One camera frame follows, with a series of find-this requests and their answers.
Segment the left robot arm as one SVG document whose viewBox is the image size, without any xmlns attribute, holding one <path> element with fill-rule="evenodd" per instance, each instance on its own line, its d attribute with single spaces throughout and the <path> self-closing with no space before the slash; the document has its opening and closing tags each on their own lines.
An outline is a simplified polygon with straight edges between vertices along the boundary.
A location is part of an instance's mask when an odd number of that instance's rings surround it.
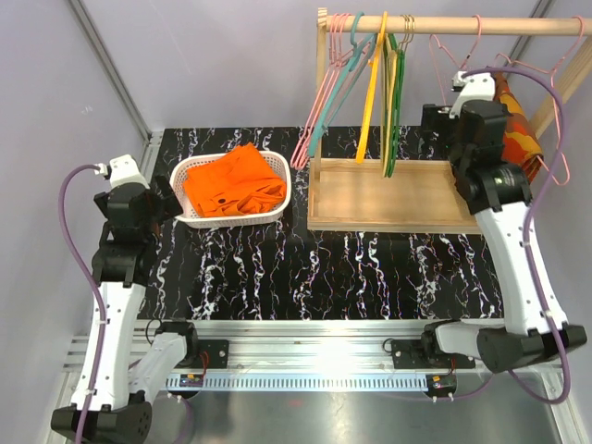
<svg viewBox="0 0 592 444">
<path fill-rule="evenodd" d="M 112 180 L 110 191 L 94 201 L 105 223 L 92 264 L 82 268 L 94 297 L 92 326 L 79 383 L 69 406 L 53 411 L 51 428 L 75 443 L 143 443 L 168 376 L 201 354 L 193 324 L 166 321 L 150 350 L 130 363 L 158 230 L 181 207 L 164 181 L 152 188 L 143 179 Z"/>
</svg>

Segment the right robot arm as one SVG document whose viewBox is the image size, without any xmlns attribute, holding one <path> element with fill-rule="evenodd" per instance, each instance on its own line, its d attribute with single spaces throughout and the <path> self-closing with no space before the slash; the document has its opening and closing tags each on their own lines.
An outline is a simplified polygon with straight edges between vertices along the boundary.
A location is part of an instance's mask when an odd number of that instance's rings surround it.
<svg viewBox="0 0 592 444">
<path fill-rule="evenodd" d="M 509 115 L 505 105 L 487 100 L 464 103 L 457 117 L 447 106 L 422 110 L 422 131 L 434 131 L 450 150 L 456 191 L 487 242 L 504 310 L 497 327 L 452 320 L 429 325 L 419 352 L 431 366 L 460 354 L 498 374 L 552 361 L 587 342 L 584 327 L 568 322 L 550 285 L 527 216 L 533 205 L 526 175 L 502 158 Z"/>
</svg>

